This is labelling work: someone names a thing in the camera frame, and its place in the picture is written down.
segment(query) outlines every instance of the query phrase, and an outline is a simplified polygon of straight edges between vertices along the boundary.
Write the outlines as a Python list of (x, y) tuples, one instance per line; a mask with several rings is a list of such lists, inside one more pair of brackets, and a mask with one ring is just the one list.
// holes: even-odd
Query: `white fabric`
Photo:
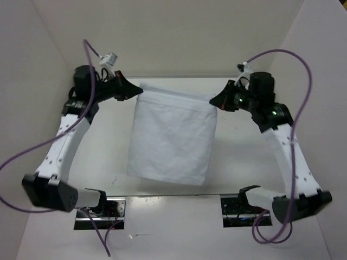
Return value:
[(127, 174), (202, 185), (212, 153), (217, 109), (213, 96), (142, 83), (130, 139)]

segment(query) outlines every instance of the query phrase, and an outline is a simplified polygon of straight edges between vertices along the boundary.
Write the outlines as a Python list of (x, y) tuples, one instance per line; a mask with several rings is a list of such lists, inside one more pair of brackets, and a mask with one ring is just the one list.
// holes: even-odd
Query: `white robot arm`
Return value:
[[(116, 58), (112, 54), (106, 55), (100, 65), (103, 68), (106, 66), (109, 71)], [(68, 184), (70, 167), (83, 136), (99, 110), (98, 103), (110, 98), (118, 101), (128, 100), (143, 90), (128, 82), (121, 71), (109, 73), (103, 80), (96, 77), (96, 82), (95, 98), (87, 115), (70, 132), (52, 144), (35, 174), (24, 176), (22, 186), (34, 206), (66, 212), (71, 212), (74, 208), (90, 207), (93, 212), (99, 213), (105, 211), (107, 204), (110, 203), (104, 191), (77, 189), (70, 186)], [(62, 134), (76, 122), (87, 107), (91, 96), (89, 66), (76, 68), (74, 85), (64, 105), (57, 135)]]
[[(248, 74), (246, 78), (248, 88), (238, 77), (235, 81), (229, 80), (224, 90), (210, 100), (210, 104), (224, 111), (234, 112), (239, 109), (249, 111), (253, 121), (259, 126), (260, 132), (269, 142), (285, 184), (285, 193), (265, 190), (254, 185), (242, 188), (239, 193), (241, 207), (261, 207), (270, 210), (276, 219), (283, 223), (287, 214), (292, 192), (292, 153), (291, 131), (293, 119), (288, 108), (275, 102), (274, 78), (270, 73), (252, 73), (245, 64), (238, 68), (241, 75)], [(294, 205), (291, 221), (315, 215), (329, 202), (332, 197), (329, 191), (323, 192), (314, 179), (297, 137), (293, 138), (295, 150), (295, 184)]]

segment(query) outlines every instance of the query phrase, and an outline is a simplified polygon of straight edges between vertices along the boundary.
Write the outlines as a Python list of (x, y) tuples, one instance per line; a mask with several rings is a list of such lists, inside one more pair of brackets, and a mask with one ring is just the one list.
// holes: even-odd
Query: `white wall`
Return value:
[[(332, 204), (318, 215), (331, 258), (346, 259), (344, 222), (347, 183), (347, 12), (339, 1), (305, 0), (282, 48), (301, 55), (313, 74), (312, 96), (298, 126), (298, 138), (312, 173)], [(303, 66), (278, 54), (270, 72), (278, 100), (297, 112), (307, 89)]]
[[(69, 68), (81, 38), (127, 76), (229, 76), (279, 47), (303, 0), (33, 0)], [(255, 62), (268, 69), (272, 56)]]
[[(34, 6), (0, 1), (0, 162), (51, 137), (71, 85), (67, 67)], [(33, 173), (47, 148), (0, 172), (1, 195), (30, 209), (21, 180)], [(0, 204), (1, 259), (15, 259), (29, 215)]]

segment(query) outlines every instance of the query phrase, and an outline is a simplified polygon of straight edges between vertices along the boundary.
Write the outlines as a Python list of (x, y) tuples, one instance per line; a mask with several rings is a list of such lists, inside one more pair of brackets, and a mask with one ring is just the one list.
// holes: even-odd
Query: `cable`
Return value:
[(107, 236), (108, 236), (108, 233), (119, 223), (123, 222), (123, 220), (117, 220), (116, 222), (114, 222), (106, 231), (106, 234), (105, 234), (105, 238), (104, 238), (104, 241), (105, 241), (105, 244), (107, 245)]
[(95, 72), (95, 77), (97, 77), (97, 81), (100, 81), (100, 75), (97, 71)]
[[(94, 52), (94, 54), (99, 57), (100, 59), (102, 59), (103, 57), (101, 55), (98, 54), (98, 52), (93, 48), (93, 46), (91, 46), (91, 44), (87, 41), (87, 40), (83, 40), (83, 44), (84, 44), (84, 47), (85, 47), (85, 50), (87, 49), (86, 46), (88, 46), (90, 48), (90, 50), (92, 50), (92, 52)], [(89, 52), (86, 51), (86, 54), (87, 54), (87, 58), (88, 58), (88, 62), (89, 62), (89, 66), (92, 65), (92, 59), (91, 59), (91, 56), (89, 54)]]
[(95, 231), (97, 232), (98, 237), (99, 237), (99, 239), (100, 239), (102, 245), (104, 246), (104, 248), (105, 248), (105, 250), (106, 250), (106, 253), (107, 253), (108, 257), (110, 257), (110, 256), (111, 256), (110, 251), (108, 250), (107, 245), (106, 245), (106, 242), (103, 240), (103, 238), (102, 238), (102, 236), (101, 236), (101, 234), (100, 234), (100, 231), (99, 231), (99, 229), (98, 229), (98, 227), (97, 227), (95, 221), (93, 220), (92, 216), (89, 214), (89, 212), (88, 212), (87, 210), (83, 209), (83, 212), (84, 212), (85, 214), (87, 214), (88, 218), (91, 220), (92, 225), (93, 225)]
[[(58, 140), (59, 138), (63, 137), (65, 134), (67, 134), (68, 132), (70, 132), (88, 113), (89, 109), (91, 108), (92, 104), (93, 104), (93, 100), (94, 100), (94, 96), (95, 96), (95, 77), (94, 77), (94, 69), (93, 69), (93, 64), (92, 64), (92, 59), (91, 59), (91, 56), (89, 54), (89, 51), (88, 51), (88, 47), (90, 47), (90, 49), (96, 54), (99, 56), (99, 54), (94, 50), (94, 48), (89, 44), (89, 42), (87, 40), (83, 40), (83, 46), (85, 48), (85, 52), (86, 52), (86, 55), (87, 55), (87, 59), (88, 59), (88, 63), (89, 63), (89, 72), (91, 74), (91, 79), (92, 79), (92, 87), (91, 87), (91, 97), (89, 98), (89, 102), (88, 102), (88, 105), (86, 107), (86, 109), (84, 110), (84, 112), (82, 113), (82, 115), (77, 119), (76, 122), (74, 122), (68, 129), (65, 130), (64, 133), (60, 134), (60, 135), (57, 135), (56, 137), (53, 137), (41, 144), (38, 144), (38, 145), (35, 145), (31, 148), (28, 148), (24, 151), (21, 151), (20, 153), (12, 156), (11, 158), (9, 158), (8, 160), (6, 160), (4, 163), (2, 163), (0, 165), (0, 171), (7, 165), (9, 164), (10, 162), (12, 162), (13, 160), (17, 159), (18, 157), (22, 156), (22, 155), (25, 155), (35, 149), (38, 149), (42, 146), (45, 146), (51, 142), (54, 142), (56, 140)], [(25, 210), (25, 209), (21, 209), (17, 206), (14, 206), (12, 205), (11, 203), (9, 203), (8, 201), (6, 201), (2, 196), (0, 196), (0, 202), (2, 202), (3, 204), (5, 204), (6, 206), (14, 209), (14, 210), (17, 210), (17, 211), (20, 211), (20, 212), (24, 212), (24, 213), (46, 213), (46, 212), (52, 212), (54, 210)]]
[(236, 222), (237, 220), (239, 220), (239, 218), (240, 218), (240, 214), (237, 214), (237, 215), (236, 215), (236, 218), (230, 219), (229, 222), (230, 222), (230, 223)]
[[(285, 217), (285, 220), (283, 222), (283, 225), (281, 227), (281, 229), (278, 231), (278, 233), (268, 239), (268, 238), (265, 238), (260, 232), (259, 232), (259, 223), (261, 222), (261, 219), (262, 219), (262, 216), (265, 214), (264, 212), (262, 214), (260, 214), (254, 221), (253, 225), (252, 225), (252, 235), (253, 235), (253, 238), (255, 241), (257, 241), (258, 243), (260, 244), (278, 244), (278, 243), (282, 243), (286, 240), (289, 239), (290, 235), (292, 234), (292, 223), (290, 222), (291, 221), (291, 217), (292, 217), (292, 210), (293, 210), (293, 204), (294, 204), (294, 200), (295, 200), (295, 175), (296, 175), (296, 165), (295, 165), (295, 148), (294, 148), (294, 133), (295, 133), (295, 128), (297, 126), (297, 123), (299, 121), (299, 118), (309, 100), (309, 97), (311, 95), (311, 91), (312, 91), (312, 73), (311, 73), (311, 70), (310, 70), (310, 67), (309, 65), (306, 63), (306, 61), (304, 61), (303, 58), (301, 58), (298, 54), (290, 51), (290, 50), (285, 50), (285, 49), (272, 49), (272, 50), (268, 50), (268, 51), (264, 51), (263, 53), (259, 53), (257, 55), (255, 55), (254, 57), (250, 58), (247, 63), (259, 58), (260, 56), (263, 56), (265, 54), (268, 54), (268, 53), (287, 53), (287, 54), (290, 54), (292, 56), (294, 56), (295, 58), (297, 58), (305, 67), (306, 71), (307, 71), (307, 74), (308, 74), (308, 77), (309, 77), (309, 86), (307, 88), (307, 93), (306, 93), (306, 96), (303, 100), (303, 103), (301, 104), (300, 108), (299, 108), (299, 111), (297, 113), (297, 115), (295, 116), (295, 119), (294, 119), (294, 123), (292, 125), (292, 129), (291, 129), (291, 135), (290, 135), (290, 146), (291, 146), (291, 154), (292, 154), (292, 190), (291, 190), (291, 196), (290, 196), (290, 201), (289, 201), (289, 206), (288, 206), (288, 210), (287, 210), (287, 214), (286, 214), (286, 217)], [(287, 224), (290, 223), (291, 225), (291, 230), (288, 234), (287, 237), (285, 237), (283, 240), (281, 241), (276, 241), (276, 239), (278, 239), (284, 232), (284, 230), (286, 229), (286, 226)], [(259, 236), (263, 239), (263, 241), (259, 240), (256, 235), (255, 235), (255, 229), (257, 230)]]
[(105, 81), (105, 80), (108, 79), (108, 71), (105, 68), (101, 69), (101, 79), (102, 79), (102, 81)]
[[(248, 81), (248, 84), (244, 86), (244, 85), (242, 84), (241, 80), (247, 80), (247, 81)], [(246, 87), (249, 87), (250, 81), (249, 81), (249, 79), (247, 79), (246, 77), (243, 77), (243, 76), (242, 76), (242, 77), (239, 78), (238, 84), (240, 85), (240, 87), (246, 88)]]

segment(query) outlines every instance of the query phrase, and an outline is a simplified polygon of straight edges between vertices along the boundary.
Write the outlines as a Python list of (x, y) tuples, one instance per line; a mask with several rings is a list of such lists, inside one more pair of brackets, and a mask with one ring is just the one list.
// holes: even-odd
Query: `white connector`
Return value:
[(240, 75), (236, 78), (234, 85), (237, 86), (237, 83), (241, 80), (242, 77), (245, 77), (249, 80), (250, 75), (253, 73), (252, 68), (250, 67), (250, 65), (245, 61), (242, 62), (243, 65), (243, 71), (240, 71)]
[(112, 70), (112, 67), (114, 66), (116, 60), (117, 60), (117, 55), (114, 53), (108, 53), (106, 54), (100, 61), (99, 65), (106, 69), (108, 72), (108, 75), (110, 77), (115, 77), (115, 73)]

